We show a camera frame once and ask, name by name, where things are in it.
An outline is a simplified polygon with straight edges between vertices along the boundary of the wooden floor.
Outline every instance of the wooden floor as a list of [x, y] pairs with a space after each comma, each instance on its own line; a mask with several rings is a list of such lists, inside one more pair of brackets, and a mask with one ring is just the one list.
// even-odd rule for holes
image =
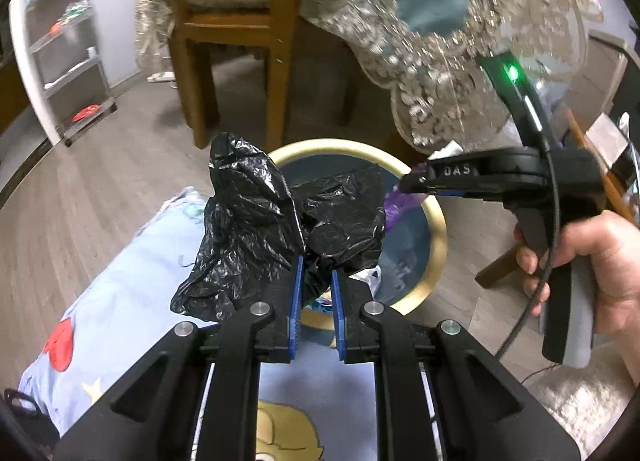
[[[327, 122], [339, 112], [342, 81], [329, 70], [294, 73], [290, 139], [345, 134]], [[250, 57], [219, 64], [216, 83], [223, 128], [262, 144], [260, 64]], [[382, 146], [394, 132], [388, 102], [387, 91], [365, 84], [348, 134]], [[53, 148], [29, 173], [0, 209], [0, 387], [17, 385], [65, 309], [162, 202], [188, 185], [210, 194], [207, 158], [207, 150], [191, 143], [177, 92], [168, 84], [141, 83], [118, 98], [116, 113], [71, 148]], [[482, 291], [474, 276], [510, 247], [513, 218], [498, 204], [447, 198], [441, 205], [449, 259], [412, 318], [455, 318], [493, 351], [525, 299], [510, 285], [517, 278]], [[547, 365], [535, 327], [530, 323], [506, 357], [519, 378]]]

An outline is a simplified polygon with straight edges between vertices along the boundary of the chair leg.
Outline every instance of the chair leg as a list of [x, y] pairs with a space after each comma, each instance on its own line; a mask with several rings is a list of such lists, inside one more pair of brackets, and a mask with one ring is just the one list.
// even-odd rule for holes
[[266, 51], [262, 58], [262, 87], [264, 93], [269, 94], [269, 51]]
[[209, 144], [207, 122], [216, 124], [220, 121], [209, 47], [179, 36], [176, 37], [173, 47], [178, 56], [174, 61], [174, 72], [180, 101], [191, 122], [189, 125], [193, 130], [193, 142], [197, 148], [204, 149]]
[[346, 44], [346, 69], [347, 69], [347, 83], [344, 91], [344, 99], [342, 100], [342, 110], [340, 111], [340, 117], [338, 124], [342, 127], [348, 126], [353, 117], [353, 111], [358, 99], [358, 91], [360, 91], [360, 64], [356, 59], [353, 51]]
[[291, 43], [280, 44], [278, 51], [269, 54], [269, 90], [267, 98], [267, 135], [265, 147], [268, 152], [281, 147], [287, 125], [287, 92], [291, 66]]
[[175, 86], [178, 89], [178, 96], [180, 97], [180, 106], [182, 107], [182, 114], [187, 125], [191, 127], [191, 114], [189, 112], [189, 101], [187, 98], [186, 77], [184, 76], [184, 47], [177, 43], [177, 36], [174, 31], [173, 36], [169, 39], [169, 54], [171, 55], [171, 62], [174, 66]]

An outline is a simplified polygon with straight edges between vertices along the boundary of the black cable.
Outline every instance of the black cable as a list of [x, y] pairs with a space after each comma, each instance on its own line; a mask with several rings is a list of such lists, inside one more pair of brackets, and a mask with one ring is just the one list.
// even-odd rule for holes
[[533, 371], [532, 374], [530, 374], [520, 383], [524, 385], [527, 382], [527, 380], [529, 380], [530, 377], [539, 375], [540, 373], [544, 373], [545, 375], [548, 375], [551, 371], [553, 371], [556, 367], [558, 367], [558, 365], [560, 364], [551, 364], [551, 365], [548, 365], [547, 367], [542, 367], [542, 369], [538, 369], [537, 371]]
[[551, 247], [549, 249], [549, 256], [546, 260], [542, 276], [538, 281], [535, 292], [527, 302], [527, 305], [522, 312], [522, 315], [520, 315], [520, 318], [516, 322], [516, 325], [513, 326], [513, 329], [500, 346], [500, 349], [498, 349], [498, 352], [495, 354], [495, 357], [498, 360], [500, 360], [508, 351], [508, 349], [513, 344], [513, 341], [516, 340], [516, 337], [519, 335], [520, 331], [522, 331], [525, 324], [527, 323], [527, 320], [531, 316], [533, 308], [535, 308], [535, 306], [538, 304], [538, 301], [540, 300], [540, 294], [542, 293], [545, 284], [548, 282], [549, 276], [551, 275], [551, 270], [554, 267], [554, 262], [556, 262], [556, 253], [558, 252], [558, 238], [560, 234], [560, 197], [558, 194], [558, 181], [556, 181], [556, 170], [554, 169], [554, 164], [551, 161], [551, 156], [548, 151], [545, 152], [545, 157], [549, 167], [549, 177], [551, 179], [551, 189], [553, 191], [554, 198], [554, 233], [551, 240]]

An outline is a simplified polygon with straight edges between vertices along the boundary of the cartoon print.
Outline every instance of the cartoon print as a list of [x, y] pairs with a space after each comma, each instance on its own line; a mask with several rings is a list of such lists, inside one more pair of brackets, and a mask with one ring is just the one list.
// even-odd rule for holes
[[93, 385], [87, 385], [83, 382], [82, 388], [84, 389], [85, 393], [91, 396], [92, 405], [102, 396], [102, 390], [100, 389], [100, 377], [98, 377], [98, 379], [94, 381]]
[[308, 415], [287, 405], [258, 401], [256, 461], [320, 461], [323, 452]]

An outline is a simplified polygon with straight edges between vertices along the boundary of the trash can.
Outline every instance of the trash can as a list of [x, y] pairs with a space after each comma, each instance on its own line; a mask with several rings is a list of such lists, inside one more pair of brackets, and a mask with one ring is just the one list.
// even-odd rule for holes
[[[351, 140], [321, 138], [276, 149], [271, 159], [290, 187], [366, 164], [383, 170], [385, 193], [410, 167], [380, 149]], [[382, 270], [375, 299], [402, 314], [418, 307], [435, 287], [447, 257], [447, 228], [438, 201], [427, 197], [419, 208], [405, 213], [385, 236], [378, 265]], [[306, 307], [302, 312], [305, 339], [331, 345], [334, 320], [328, 311]]]

